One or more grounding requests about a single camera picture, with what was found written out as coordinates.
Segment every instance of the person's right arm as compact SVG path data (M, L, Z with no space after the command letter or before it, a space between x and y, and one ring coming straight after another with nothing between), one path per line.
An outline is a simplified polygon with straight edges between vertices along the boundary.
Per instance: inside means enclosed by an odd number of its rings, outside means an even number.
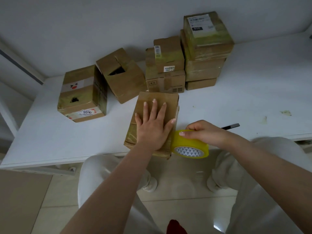
M304 233L312 230L312 173L204 120L180 133L230 152Z

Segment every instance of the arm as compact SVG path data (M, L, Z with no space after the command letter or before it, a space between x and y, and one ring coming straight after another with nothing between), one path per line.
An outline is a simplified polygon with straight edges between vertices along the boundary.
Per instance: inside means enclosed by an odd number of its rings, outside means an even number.
M259 149L250 141L206 121L189 124L186 138L230 152L244 169L285 211L304 233L311 230L312 173L274 154Z
M135 115L137 144L76 212L61 234L123 233L141 176L152 153L161 148L173 127L175 119L163 126L165 112L166 104L157 115L154 99L149 116L148 105L144 103L143 123Z

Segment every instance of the brown cardboard box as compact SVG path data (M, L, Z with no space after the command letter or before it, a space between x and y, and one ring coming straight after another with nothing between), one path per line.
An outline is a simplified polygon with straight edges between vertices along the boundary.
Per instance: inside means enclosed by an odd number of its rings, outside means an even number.
M195 22L190 26L189 18L205 19L206 22ZM207 27L206 31L205 27L199 27L201 23ZM215 11L184 16L183 29L192 59L227 58L233 49L234 42Z
M155 39L154 50L158 73L184 70L184 56L179 36Z
M97 60L96 63L121 104L147 90L143 71L123 48Z
M146 49L145 80L150 92L183 93L185 86L184 70L158 73L155 64L154 48Z
M57 110L82 122L106 115L107 83L96 67L91 65L66 72Z
M180 31L182 50L185 57L185 81L217 78L225 62L225 58L214 60L192 60L186 43L184 30Z
M124 141L124 145L131 149L136 143L137 143L137 134L136 134L136 122L135 122L135 113L138 113L140 118L143 118L143 103L147 102L149 106L149 110L151 110L153 105L153 99L156 99L158 102L158 111L160 110L161 106L164 102L167 103L167 109L164 119L164 124L166 124L169 120L176 118L179 111L178 101L179 101L179 95L178 94L167 94L167 93L159 93L159 92L140 92L138 95L138 101L135 105L135 110L133 112L131 123L127 132L126 139ZM165 157L170 158L171 151L171 141L172 141L172 135L173 131L175 131L176 123L174 124L173 129L171 130L166 142L161 147L161 149L155 151L153 154L154 156L158 157Z
M209 86L214 86L216 84L216 78L214 79L204 79L197 81L189 81L185 83L186 90L201 89Z

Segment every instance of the pants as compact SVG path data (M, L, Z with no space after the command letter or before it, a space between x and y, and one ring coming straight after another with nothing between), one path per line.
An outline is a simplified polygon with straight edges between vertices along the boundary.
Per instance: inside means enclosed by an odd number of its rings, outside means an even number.
M263 138L255 142L267 150L308 171L312 163L293 141L281 137ZM82 165L78 184L78 205L81 207L94 190L118 165L112 155L88 158ZM142 176L138 189L147 186L150 174ZM209 178L216 187L238 190L232 208L227 234L233 233L302 233L268 193L239 165L235 158L221 152ZM130 233L162 233L156 226L139 197L136 195L124 230Z

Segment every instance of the hand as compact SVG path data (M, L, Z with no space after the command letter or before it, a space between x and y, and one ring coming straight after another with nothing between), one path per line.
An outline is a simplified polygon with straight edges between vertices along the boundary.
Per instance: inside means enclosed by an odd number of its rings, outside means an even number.
M148 145L153 152L162 147L175 122L175 118L173 118L163 126L166 108L167 104L164 103L157 114L157 101L154 99L149 116L148 105L144 102L143 123L139 115L137 113L135 114L135 122L137 123L137 144L142 143Z
M198 139L220 149L227 149L228 143L235 134L221 129L205 120L193 122L186 127L187 130L179 135L188 139Z

